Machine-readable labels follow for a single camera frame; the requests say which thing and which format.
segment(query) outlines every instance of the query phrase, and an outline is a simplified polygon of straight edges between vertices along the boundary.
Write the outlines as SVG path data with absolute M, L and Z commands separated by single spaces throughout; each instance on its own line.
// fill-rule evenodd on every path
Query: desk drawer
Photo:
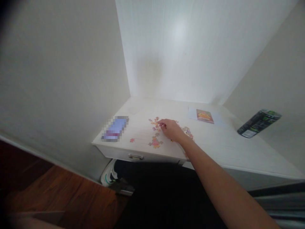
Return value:
M 119 149 L 107 146 L 96 146 L 107 158 L 114 158 L 131 162 L 170 162 L 178 163 L 179 159 L 173 157 L 159 156 L 155 154 L 133 152 L 131 150 Z

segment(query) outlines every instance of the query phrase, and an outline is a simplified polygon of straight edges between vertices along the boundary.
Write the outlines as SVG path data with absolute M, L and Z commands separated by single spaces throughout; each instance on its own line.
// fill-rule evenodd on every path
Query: black pants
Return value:
M 119 160 L 114 170 L 136 189 L 114 228 L 226 228 L 194 170 Z

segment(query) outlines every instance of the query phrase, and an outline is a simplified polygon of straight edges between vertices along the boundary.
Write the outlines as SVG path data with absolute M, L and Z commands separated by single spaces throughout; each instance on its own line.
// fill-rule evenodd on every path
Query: can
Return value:
M 249 121 L 247 121 L 237 132 L 246 137 L 252 138 L 262 130 L 266 129 L 272 123 L 279 120 L 282 116 L 271 110 L 262 109 L 257 112 Z

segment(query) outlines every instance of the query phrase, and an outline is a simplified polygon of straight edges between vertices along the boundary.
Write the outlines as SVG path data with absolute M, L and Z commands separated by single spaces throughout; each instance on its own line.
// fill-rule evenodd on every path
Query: puzzle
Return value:
M 152 142 L 148 143 L 149 146 L 153 146 L 155 149 L 159 148 L 160 145 L 163 144 L 162 141 L 158 141 L 157 137 L 159 136 L 159 133 L 156 133 L 153 137 L 152 137 Z
M 154 121 L 151 120 L 151 119 L 149 119 L 150 124 L 154 125 L 154 127 L 152 128 L 153 131 L 157 130 L 158 132 L 160 132 L 160 131 L 161 131 L 161 128 L 160 128 L 160 126 L 159 126 L 159 124 L 158 124 L 158 120 L 159 120 L 159 117 L 156 117 Z
M 157 131 L 157 132 L 160 132 L 161 131 L 161 127 L 159 126 L 159 124 L 158 124 L 158 121 L 159 121 L 159 117 L 156 117 L 154 120 L 152 120 L 152 119 L 148 119 L 149 121 L 150 121 L 150 123 L 153 125 L 153 128 L 152 128 L 152 130 L 153 131 Z M 192 133 L 191 133 L 191 130 L 188 128 L 188 127 L 184 127 L 184 128 L 181 128 L 182 130 L 183 130 L 183 132 L 187 135 L 187 136 L 189 136 L 191 139 L 193 139 L 193 135 L 192 135 Z M 159 148 L 160 147 L 160 145 L 162 145 L 163 144 L 163 142 L 162 141 L 159 141 L 158 140 L 158 136 L 159 136 L 160 134 L 159 133 L 156 133 L 154 136 L 152 136 L 152 142 L 150 142 L 148 145 L 150 145 L 150 146 L 153 146 L 155 149 L 157 149 L 157 148 Z

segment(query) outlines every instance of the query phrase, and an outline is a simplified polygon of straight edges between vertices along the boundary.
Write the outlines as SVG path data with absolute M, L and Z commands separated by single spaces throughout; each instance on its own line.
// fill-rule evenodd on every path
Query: sneaker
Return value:
M 118 174 L 114 171 L 114 164 L 117 160 L 112 159 L 101 175 L 101 183 L 104 187 L 108 187 L 118 179 Z

